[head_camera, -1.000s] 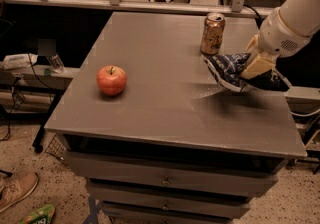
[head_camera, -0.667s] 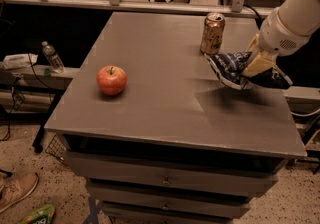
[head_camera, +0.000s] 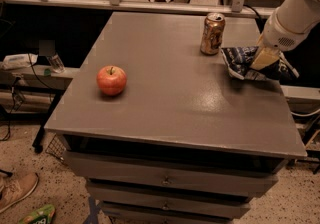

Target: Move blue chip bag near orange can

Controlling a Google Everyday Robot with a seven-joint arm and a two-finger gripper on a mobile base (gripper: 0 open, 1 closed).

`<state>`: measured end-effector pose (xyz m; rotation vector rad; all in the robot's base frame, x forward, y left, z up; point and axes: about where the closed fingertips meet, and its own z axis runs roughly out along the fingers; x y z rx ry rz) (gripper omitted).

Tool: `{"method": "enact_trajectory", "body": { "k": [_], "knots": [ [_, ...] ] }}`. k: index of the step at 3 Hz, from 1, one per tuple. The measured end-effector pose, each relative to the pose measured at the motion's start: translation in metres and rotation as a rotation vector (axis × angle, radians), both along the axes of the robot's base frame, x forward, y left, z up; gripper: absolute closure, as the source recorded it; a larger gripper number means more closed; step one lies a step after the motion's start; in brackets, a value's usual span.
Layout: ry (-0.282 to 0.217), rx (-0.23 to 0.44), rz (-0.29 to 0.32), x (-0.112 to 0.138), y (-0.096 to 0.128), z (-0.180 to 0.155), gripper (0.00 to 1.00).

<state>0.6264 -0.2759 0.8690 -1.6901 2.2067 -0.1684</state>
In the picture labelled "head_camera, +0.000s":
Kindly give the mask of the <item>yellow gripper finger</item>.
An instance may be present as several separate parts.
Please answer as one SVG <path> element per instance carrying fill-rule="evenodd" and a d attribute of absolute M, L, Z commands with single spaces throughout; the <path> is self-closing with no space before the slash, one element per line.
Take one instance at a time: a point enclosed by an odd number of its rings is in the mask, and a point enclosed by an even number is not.
<path fill-rule="evenodd" d="M 250 67 L 254 70 L 262 70 L 279 60 L 280 50 L 277 47 L 270 46 L 264 41 L 264 37 L 260 36 L 257 42 L 257 52 L 254 55 Z"/>

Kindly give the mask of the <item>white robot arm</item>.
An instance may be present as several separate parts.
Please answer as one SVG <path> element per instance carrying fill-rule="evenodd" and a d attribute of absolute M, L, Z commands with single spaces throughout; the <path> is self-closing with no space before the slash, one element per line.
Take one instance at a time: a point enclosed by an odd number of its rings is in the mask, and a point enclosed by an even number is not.
<path fill-rule="evenodd" d="M 285 0 L 265 23 L 250 67 L 261 70 L 301 44 L 320 21 L 320 0 Z"/>

